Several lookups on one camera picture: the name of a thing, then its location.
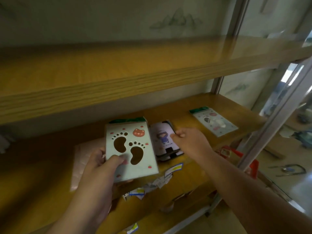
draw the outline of floor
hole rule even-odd
[[[298,203],[305,213],[312,217],[312,150],[305,153],[293,153],[280,159],[263,150],[257,157],[259,170],[291,199]],[[306,174],[295,176],[276,177],[283,174],[280,168],[272,169],[271,166],[299,164],[306,169]]]
[[[231,209],[222,201],[207,218],[201,216],[177,234],[247,234]]]

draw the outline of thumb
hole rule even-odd
[[[180,136],[178,136],[176,134],[171,134],[170,137],[172,138],[174,143],[177,144],[178,146],[182,143],[183,138],[181,138]]]
[[[125,157],[122,155],[113,155],[104,163],[104,166],[102,167],[105,167],[104,169],[110,169],[115,172],[116,168],[121,165],[124,160]]]

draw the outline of hand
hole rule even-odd
[[[105,148],[95,150],[64,216],[48,233],[95,233],[109,213],[116,168],[123,156],[105,161]]]
[[[196,128],[181,128],[170,137],[180,149],[196,162],[210,153],[214,153],[206,137]]]

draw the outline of left hand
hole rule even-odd
[[[75,225],[64,233],[94,233],[107,217],[112,203],[114,173],[124,157],[113,155],[105,161],[104,155],[105,148],[91,154],[72,202],[58,221],[60,226],[62,223],[68,227]]]

